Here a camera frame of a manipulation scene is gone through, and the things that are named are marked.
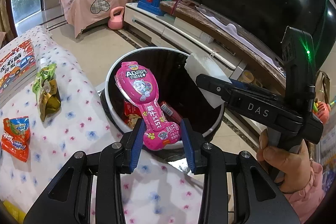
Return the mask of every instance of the human hand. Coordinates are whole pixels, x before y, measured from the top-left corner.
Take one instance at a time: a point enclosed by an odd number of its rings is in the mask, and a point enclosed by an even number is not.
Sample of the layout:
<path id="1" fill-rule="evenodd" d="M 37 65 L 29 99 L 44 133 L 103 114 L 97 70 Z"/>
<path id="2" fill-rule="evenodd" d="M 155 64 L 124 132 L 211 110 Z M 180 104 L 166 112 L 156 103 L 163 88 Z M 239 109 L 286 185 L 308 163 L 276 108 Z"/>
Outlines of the human hand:
<path id="1" fill-rule="evenodd" d="M 279 187 L 283 193 L 294 193 L 302 190 L 310 180 L 310 159 L 305 141 L 301 143 L 298 154 L 274 146 L 268 146 L 268 135 L 265 129 L 259 137 L 257 161 L 267 171 L 267 164 L 285 173 L 285 177 L 276 183 L 283 183 Z"/>

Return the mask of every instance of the silver screw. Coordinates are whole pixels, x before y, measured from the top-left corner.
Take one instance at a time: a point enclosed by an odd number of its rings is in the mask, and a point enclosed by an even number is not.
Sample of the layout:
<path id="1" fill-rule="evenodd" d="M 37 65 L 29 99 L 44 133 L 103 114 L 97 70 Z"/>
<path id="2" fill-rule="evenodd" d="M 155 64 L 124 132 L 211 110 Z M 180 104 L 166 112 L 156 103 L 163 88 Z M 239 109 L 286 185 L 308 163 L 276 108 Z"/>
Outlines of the silver screw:
<path id="1" fill-rule="evenodd" d="M 77 159 L 80 159 L 81 157 L 83 157 L 84 156 L 84 153 L 82 152 L 82 151 L 77 151 L 76 153 L 75 153 L 75 158 L 77 158 Z"/>
<path id="2" fill-rule="evenodd" d="M 210 150 L 213 147 L 213 144 L 212 143 L 204 143 L 203 147 L 207 150 Z"/>
<path id="3" fill-rule="evenodd" d="M 251 153 L 249 151 L 242 151 L 240 153 L 241 153 L 242 157 L 244 157 L 246 159 L 251 156 Z"/>
<path id="4" fill-rule="evenodd" d="M 121 143 L 120 142 L 116 142 L 112 144 L 112 148 L 114 149 L 119 149 L 121 147 Z"/>

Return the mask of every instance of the pink sleeve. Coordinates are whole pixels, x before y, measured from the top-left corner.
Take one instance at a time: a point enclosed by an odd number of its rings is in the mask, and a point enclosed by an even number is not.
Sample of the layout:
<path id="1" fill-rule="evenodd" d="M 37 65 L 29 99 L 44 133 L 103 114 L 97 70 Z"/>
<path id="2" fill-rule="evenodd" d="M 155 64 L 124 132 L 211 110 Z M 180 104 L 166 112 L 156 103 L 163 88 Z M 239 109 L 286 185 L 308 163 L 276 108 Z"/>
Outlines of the pink sleeve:
<path id="1" fill-rule="evenodd" d="M 325 196 L 322 190 L 322 165 L 312 161 L 310 166 L 311 176 L 307 186 L 293 194 L 285 194 L 301 223 L 305 223 Z"/>

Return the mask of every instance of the pink kettlebell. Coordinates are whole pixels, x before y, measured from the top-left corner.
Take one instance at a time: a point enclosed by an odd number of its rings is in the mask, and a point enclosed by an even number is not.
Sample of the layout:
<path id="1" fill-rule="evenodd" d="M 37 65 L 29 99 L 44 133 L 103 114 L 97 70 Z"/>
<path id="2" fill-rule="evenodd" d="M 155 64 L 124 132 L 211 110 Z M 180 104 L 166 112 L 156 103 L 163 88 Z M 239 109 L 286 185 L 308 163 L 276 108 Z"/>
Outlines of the pink kettlebell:
<path id="1" fill-rule="evenodd" d="M 115 16 L 114 13 L 121 12 L 120 15 Z M 123 25 L 123 15 L 124 15 L 125 8 L 124 7 L 115 7 L 111 10 L 111 18 L 109 19 L 109 28 L 111 30 L 120 30 Z"/>

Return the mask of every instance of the pink cheese stick package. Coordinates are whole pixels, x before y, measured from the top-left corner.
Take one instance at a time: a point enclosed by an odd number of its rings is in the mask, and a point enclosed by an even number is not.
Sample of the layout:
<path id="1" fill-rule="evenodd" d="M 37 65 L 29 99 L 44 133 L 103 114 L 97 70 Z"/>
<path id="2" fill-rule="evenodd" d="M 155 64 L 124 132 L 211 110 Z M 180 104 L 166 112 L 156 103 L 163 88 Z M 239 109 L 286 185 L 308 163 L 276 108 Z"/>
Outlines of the pink cheese stick package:
<path id="1" fill-rule="evenodd" d="M 158 104 L 159 88 L 152 72 L 136 61 L 123 62 L 115 75 L 118 88 L 137 106 L 147 130 L 143 142 L 150 150 L 161 150 L 166 144 L 176 143 L 181 135 L 174 122 L 168 122 Z"/>

